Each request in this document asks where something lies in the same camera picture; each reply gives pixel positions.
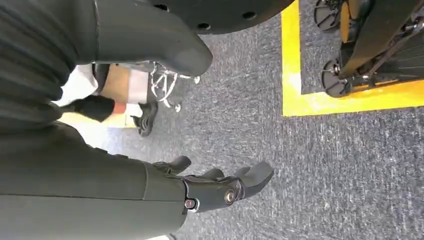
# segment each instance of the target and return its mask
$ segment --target black shoe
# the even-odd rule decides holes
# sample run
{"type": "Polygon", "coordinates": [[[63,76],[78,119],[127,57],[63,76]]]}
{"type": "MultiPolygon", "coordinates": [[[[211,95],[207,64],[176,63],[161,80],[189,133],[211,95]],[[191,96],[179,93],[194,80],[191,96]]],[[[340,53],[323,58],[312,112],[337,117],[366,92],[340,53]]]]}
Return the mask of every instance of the black shoe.
{"type": "Polygon", "coordinates": [[[158,113],[158,104],[155,102],[139,104],[139,106],[143,111],[143,116],[132,116],[132,118],[134,119],[134,124],[138,128],[138,133],[142,137],[147,137],[152,133],[153,123],[155,121],[156,114],[158,113]]]}

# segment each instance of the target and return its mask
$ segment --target yellow tape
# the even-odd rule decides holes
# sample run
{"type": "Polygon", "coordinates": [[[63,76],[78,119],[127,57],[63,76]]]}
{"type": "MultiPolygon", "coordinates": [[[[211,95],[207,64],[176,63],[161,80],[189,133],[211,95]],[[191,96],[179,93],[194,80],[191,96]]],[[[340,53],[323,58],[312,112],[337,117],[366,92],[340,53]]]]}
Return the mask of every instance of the yellow tape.
{"type": "Polygon", "coordinates": [[[302,95],[299,0],[282,12],[281,27],[283,116],[424,106],[424,80],[370,89],[343,98],[332,98],[325,92],[302,95]]]}

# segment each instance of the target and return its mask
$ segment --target robotic arm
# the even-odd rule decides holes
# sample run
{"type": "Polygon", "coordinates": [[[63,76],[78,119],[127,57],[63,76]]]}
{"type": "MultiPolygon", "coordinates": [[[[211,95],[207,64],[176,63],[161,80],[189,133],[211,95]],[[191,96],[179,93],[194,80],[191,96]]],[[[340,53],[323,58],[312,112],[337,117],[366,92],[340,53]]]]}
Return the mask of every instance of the robotic arm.
{"type": "Polygon", "coordinates": [[[260,192],[265,162],[225,177],[178,176],[191,161],[110,155],[56,122],[77,64],[154,60],[199,76],[212,62],[176,16],[138,0],[0,0],[0,238],[139,240],[176,231],[188,212],[260,192]]]}

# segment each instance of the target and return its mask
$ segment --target mounting hole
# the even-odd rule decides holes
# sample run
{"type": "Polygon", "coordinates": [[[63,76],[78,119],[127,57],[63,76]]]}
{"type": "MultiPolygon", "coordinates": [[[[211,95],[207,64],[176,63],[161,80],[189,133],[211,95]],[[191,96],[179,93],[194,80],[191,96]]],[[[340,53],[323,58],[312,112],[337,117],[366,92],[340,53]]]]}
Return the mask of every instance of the mounting hole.
{"type": "Polygon", "coordinates": [[[165,4],[156,4],[156,5],[154,5],[156,8],[158,8],[158,9],[160,9],[160,10],[163,10],[163,11],[167,11],[167,12],[169,12],[170,11],[170,9],[168,8],[168,6],[167,5],[165,5],[165,4]]]}
{"type": "Polygon", "coordinates": [[[248,11],[243,13],[243,18],[246,20],[252,20],[254,18],[256,18],[256,13],[254,11],[248,11]]]}
{"type": "Polygon", "coordinates": [[[197,25],[197,28],[203,31],[209,30],[211,29],[211,25],[207,24],[207,23],[200,23],[199,25],[197,25]]]}

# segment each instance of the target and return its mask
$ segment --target black wheel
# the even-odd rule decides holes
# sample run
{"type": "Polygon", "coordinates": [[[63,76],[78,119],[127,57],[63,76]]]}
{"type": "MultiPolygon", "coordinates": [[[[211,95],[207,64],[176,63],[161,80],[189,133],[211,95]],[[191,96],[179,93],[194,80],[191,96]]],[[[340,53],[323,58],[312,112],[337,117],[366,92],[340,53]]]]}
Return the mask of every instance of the black wheel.
{"type": "Polygon", "coordinates": [[[322,31],[334,30],[340,25],[340,1],[318,0],[313,10],[313,20],[322,31]]]}
{"type": "Polygon", "coordinates": [[[337,76],[339,63],[336,60],[329,61],[322,71],[321,83],[325,93],[333,98],[341,98],[352,92],[352,84],[346,79],[337,76]]]}

